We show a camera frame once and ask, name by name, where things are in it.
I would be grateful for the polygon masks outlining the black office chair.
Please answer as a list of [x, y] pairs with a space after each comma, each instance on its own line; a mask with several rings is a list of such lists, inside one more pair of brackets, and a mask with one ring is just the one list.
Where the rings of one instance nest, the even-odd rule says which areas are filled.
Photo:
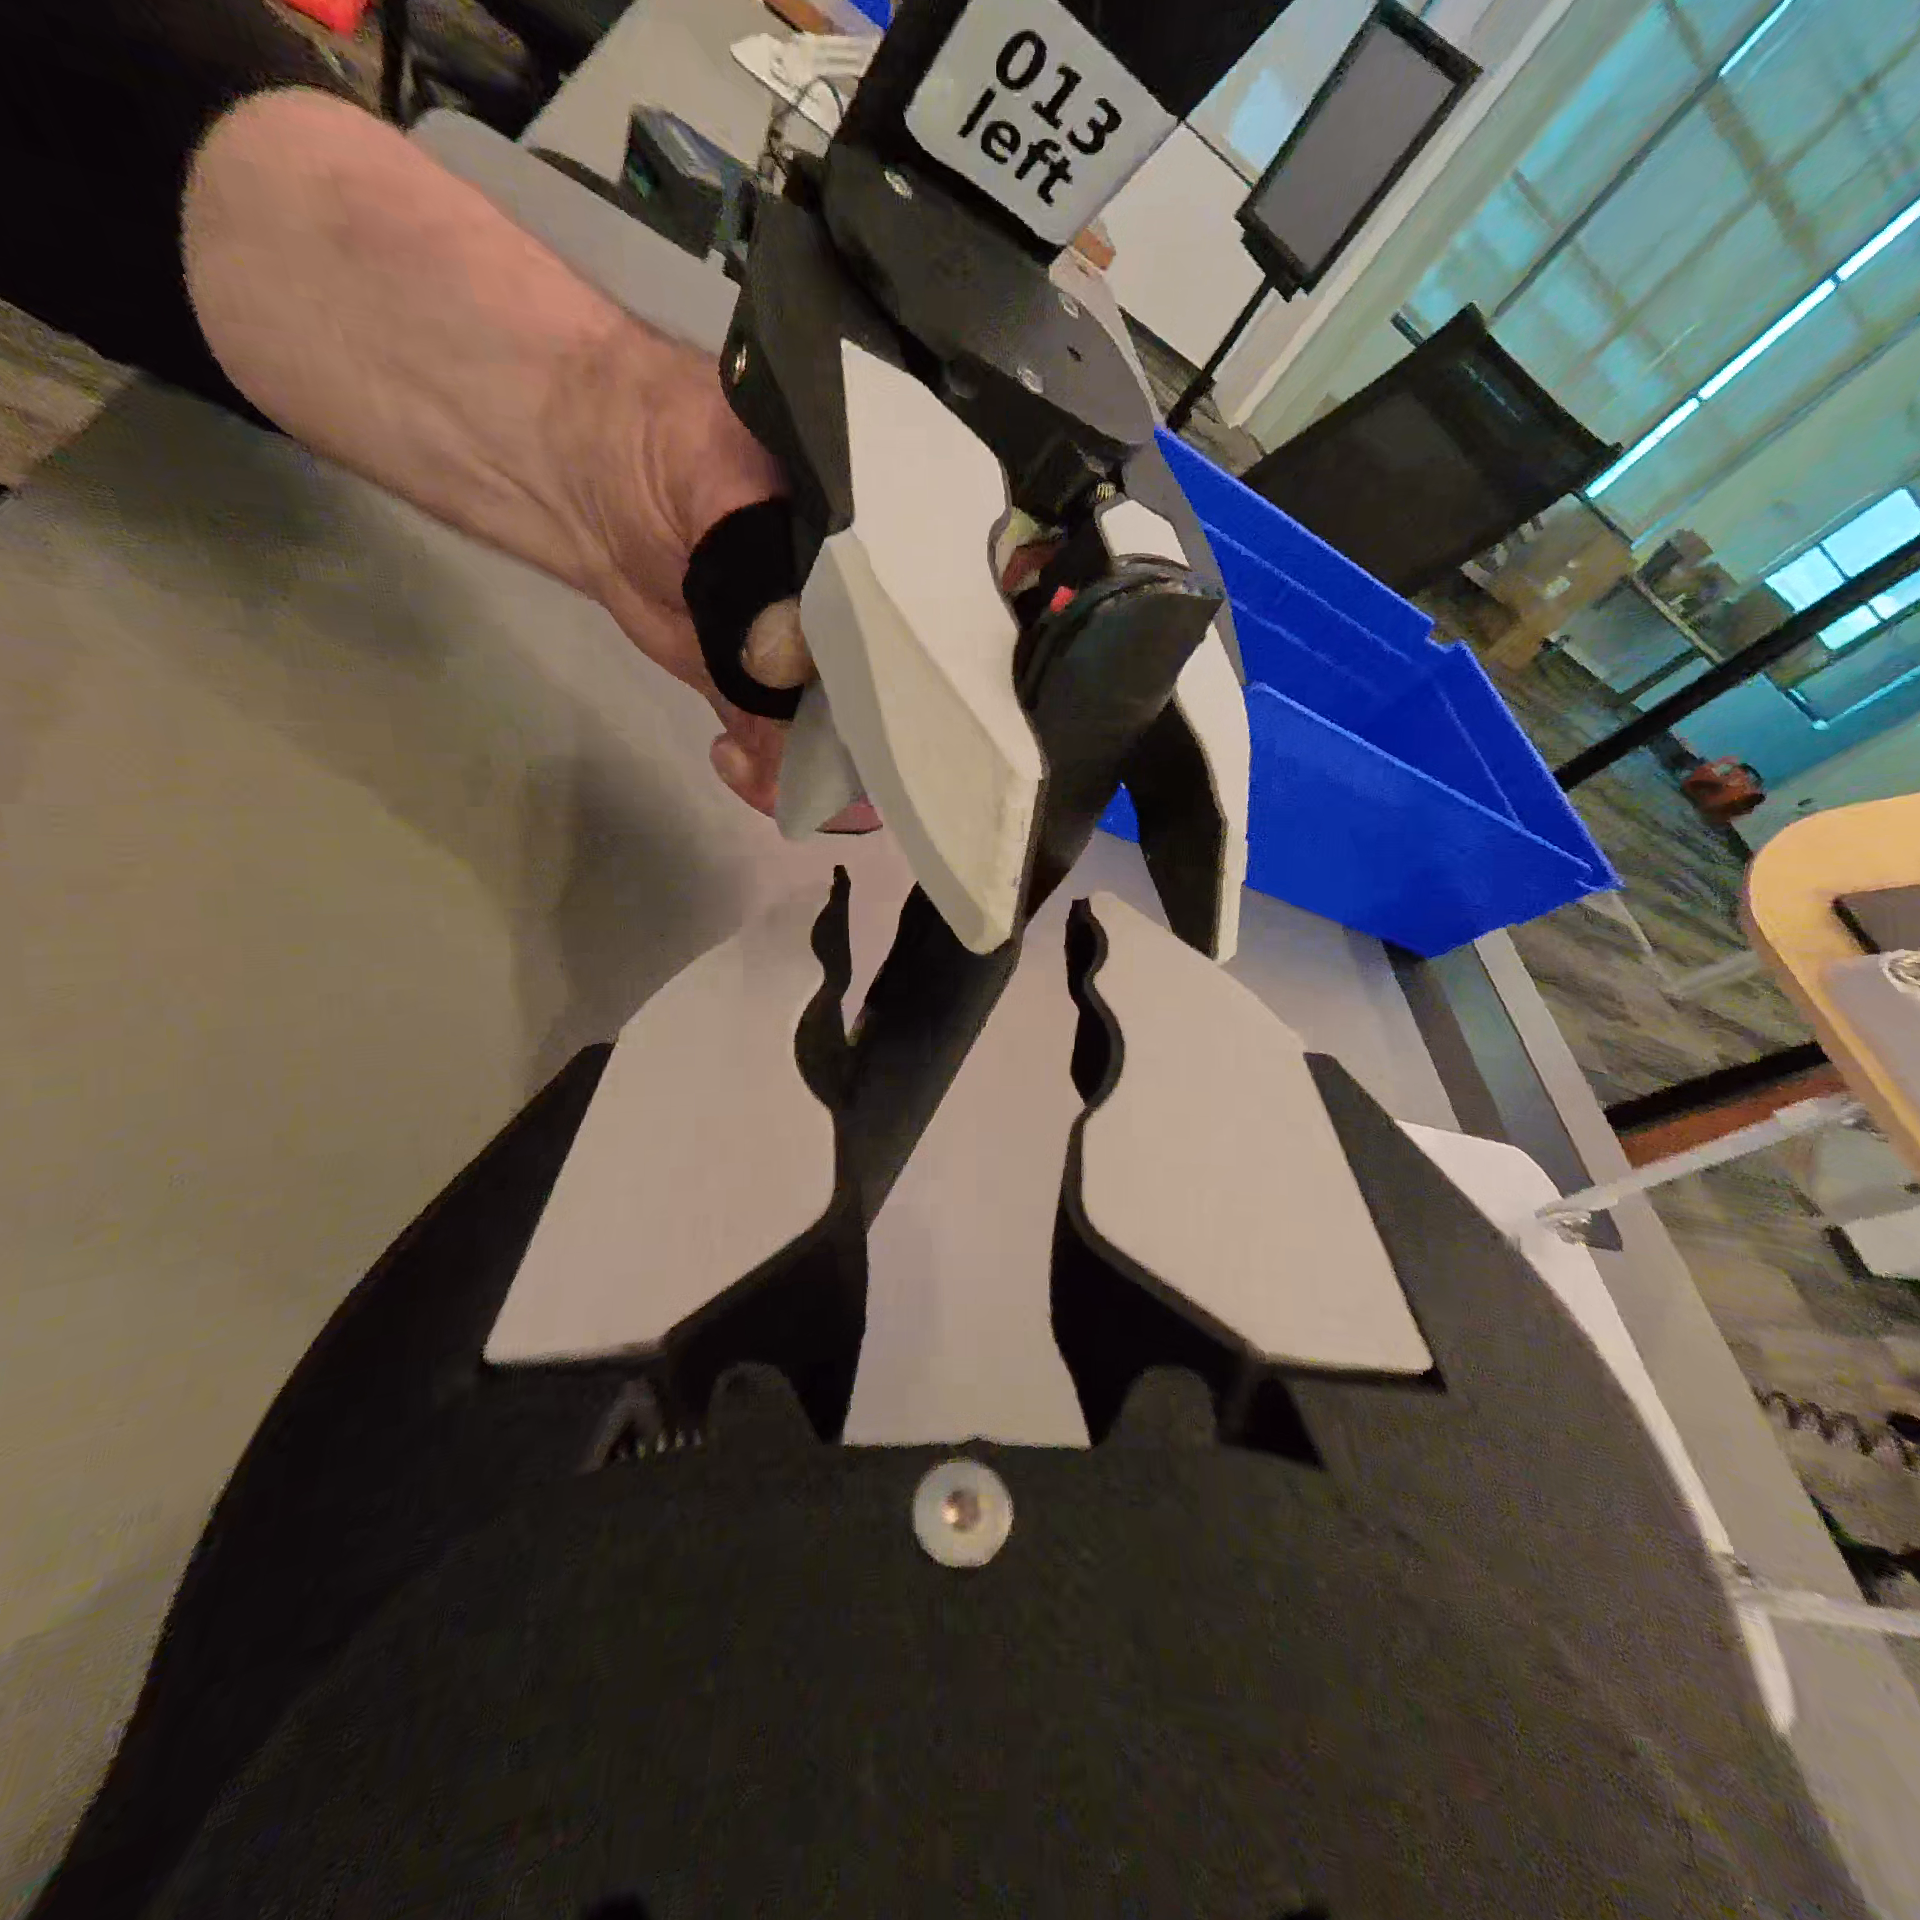
[[1621, 455], [1466, 305], [1239, 480], [1382, 587], [1415, 597]]

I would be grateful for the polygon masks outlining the cardboard box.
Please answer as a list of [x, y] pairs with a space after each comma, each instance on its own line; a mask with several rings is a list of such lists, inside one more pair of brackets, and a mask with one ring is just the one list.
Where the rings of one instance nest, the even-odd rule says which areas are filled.
[[1524, 667], [1574, 615], [1631, 571], [1634, 549], [1607, 520], [1576, 513], [1515, 544], [1486, 581], [1496, 611], [1487, 655]]

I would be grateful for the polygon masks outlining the black metal frame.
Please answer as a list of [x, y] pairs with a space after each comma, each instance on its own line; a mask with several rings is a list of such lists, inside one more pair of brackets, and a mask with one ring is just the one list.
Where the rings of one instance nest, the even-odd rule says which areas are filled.
[[1749, 642], [1732, 657], [1715, 663], [1704, 674], [1638, 711], [1636, 717], [1615, 732], [1597, 738], [1552, 771], [1562, 791], [1572, 791], [1595, 775], [1610, 771], [1631, 752], [1647, 748], [1655, 738], [1671, 733], [1680, 723], [1715, 705], [1723, 693], [1752, 682], [1766, 667], [1787, 659], [1796, 647], [1822, 635], [1829, 627], [1864, 608], [1879, 595], [1910, 579], [1917, 569], [1917, 536], [1875, 561], [1859, 576], [1843, 581], [1812, 607], [1790, 612], [1786, 621]]

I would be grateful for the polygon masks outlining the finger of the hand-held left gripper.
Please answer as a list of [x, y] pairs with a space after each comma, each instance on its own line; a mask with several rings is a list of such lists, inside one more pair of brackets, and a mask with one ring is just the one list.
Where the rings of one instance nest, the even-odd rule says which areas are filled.
[[806, 576], [803, 632], [858, 785], [959, 946], [1007, 945], [1043, 752], [991, 564], [1002, 463], [910, 373], [842, 343], [847, 523]]
[[1183, 564], [1215, 593], [1207, 635], [1120, 775], [1135, 842], [1171, 931], [1215, 964], [1235, 960], [1248, 864], [1253, 738], [1232, 607], [1208, 538], [1158, 449], [1120, 468], [1120, 500], [1095, 509], [1115, 561]]

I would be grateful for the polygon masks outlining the person's left hand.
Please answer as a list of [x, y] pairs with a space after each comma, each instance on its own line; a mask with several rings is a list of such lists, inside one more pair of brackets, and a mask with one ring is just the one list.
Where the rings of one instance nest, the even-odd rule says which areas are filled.
[[698, 543], [781, 491], [712, 359], [637, 323], [402, 135], [338, 177], [344, 370], [331, 460], [565, 583], [715, 711], [710, 767], [772, 813], [783, 728], [715, 685], [684, 604]]

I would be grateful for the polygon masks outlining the grey desk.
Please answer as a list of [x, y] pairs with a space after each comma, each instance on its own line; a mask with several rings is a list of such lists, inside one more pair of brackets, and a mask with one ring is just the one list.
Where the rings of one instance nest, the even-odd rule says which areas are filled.
[[1069, 905], [866, 1228], [845, 1434], [485, 1344], [619, 1028], [789, 843], [586, 600], [132, 387], [4, 503], [4, 1916], [1872, 1916], [1568, 1308], [1242, 897], [1435, 1383], [1048, 1330]]

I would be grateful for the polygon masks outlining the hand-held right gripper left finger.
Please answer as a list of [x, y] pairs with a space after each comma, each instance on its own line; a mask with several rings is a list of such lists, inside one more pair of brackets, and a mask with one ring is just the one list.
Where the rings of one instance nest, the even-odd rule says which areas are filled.
[[830, 1445], [868, 1322], [842, 1140], [851, 876], [791, 897], [619, 1028], [485, 1344], [496, 1369], [634, 1363], [672, 1424], [775, 1369]]

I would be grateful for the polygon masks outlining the black remote control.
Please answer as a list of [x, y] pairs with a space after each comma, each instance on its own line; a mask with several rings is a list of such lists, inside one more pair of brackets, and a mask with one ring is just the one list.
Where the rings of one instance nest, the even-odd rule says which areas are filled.
[[1015, 928], [973, 953], [915, 889], [859, 1008], [837, 1117], [872, 1225], [1018, 970], [1026, 924], [1064, 883], [1208, 635], [1223, 589], [1189, 567], [1125, 561], [1043, 612], [1015, 657], [1015, 698], [1043, 756], [1037, 821], [1015, 872]]

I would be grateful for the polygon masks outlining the black monitor screen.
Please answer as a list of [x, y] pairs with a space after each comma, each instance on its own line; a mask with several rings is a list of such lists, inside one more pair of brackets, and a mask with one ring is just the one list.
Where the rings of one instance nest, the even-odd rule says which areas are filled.
[[1374, 4], [1236, 211], [1264, 289], [1315, 291], [1479, 79], [1404, 4]]

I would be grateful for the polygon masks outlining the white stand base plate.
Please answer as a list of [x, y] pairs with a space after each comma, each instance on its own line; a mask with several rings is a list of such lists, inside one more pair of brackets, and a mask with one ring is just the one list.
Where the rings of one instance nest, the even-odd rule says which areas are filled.
[[1446, 1133], [1416, 1122], [1404, 1122], [1402, 1130], [1514, 1242], [1535, 1279], [1568, 1308], [1595, 1353], [1613, 1371], [1722, 1575], [1766, 1719], [1778, 1735], [1790, 1735], [1796, 1721], [1796, 1701], [1775, 1626], [1786, 1620], [1810, 1626], [1815, 1620], [1815, 1595], [1778, 1588], [1752, 1577], [1738, 1557], [1732, 1536], [1722, 1522], [1707, 1484], [1700, 1479], [1688, 1447], [1650, 1379], [1638, 1344], [1630, 1335], [1594, 1253], [1582, 1242], [1563, 1240], [1552, 1224], [1540, 1219], [1540, 1210], [1555, 1199], [1549, 1178], [1509, 1143]]

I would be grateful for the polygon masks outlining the person's left forearm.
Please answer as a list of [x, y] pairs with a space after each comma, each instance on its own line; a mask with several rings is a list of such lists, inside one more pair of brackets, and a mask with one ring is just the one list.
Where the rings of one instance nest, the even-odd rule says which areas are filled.
[[338, 97], [267, 4], [3, 4], [4, 303], [267, 433], [184, 287], [182, 196], [214, 124], [275, 90]]

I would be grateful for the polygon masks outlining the small black device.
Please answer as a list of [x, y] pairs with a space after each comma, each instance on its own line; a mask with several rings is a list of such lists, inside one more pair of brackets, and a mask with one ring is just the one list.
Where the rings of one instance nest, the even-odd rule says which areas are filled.
[[742, 162], [687, 122], [656, 106], [631, 111], [619, 187], [631, 215], [674, 247], [730, 247], [747, 180]]

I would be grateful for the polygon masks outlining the blue plastic bin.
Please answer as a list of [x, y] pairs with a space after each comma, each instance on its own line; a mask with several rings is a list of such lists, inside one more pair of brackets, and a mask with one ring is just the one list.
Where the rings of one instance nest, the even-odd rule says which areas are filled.
[[1248, 887], [1422, 959], [1621, 889], [1467, 647], [1207, 452], [1157, 450], [1230, 597]]

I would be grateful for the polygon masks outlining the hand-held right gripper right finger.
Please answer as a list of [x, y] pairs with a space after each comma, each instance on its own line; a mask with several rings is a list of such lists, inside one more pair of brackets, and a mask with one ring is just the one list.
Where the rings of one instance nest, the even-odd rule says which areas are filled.
[[1092, 1445], [1144, 1376], [1224, 1445], [1308, 1445], [1288, 1381], [1434, 1385], [1306, 1043], [1117, 897], [1069, 905], [1072, 1122], [1046, 1312]]

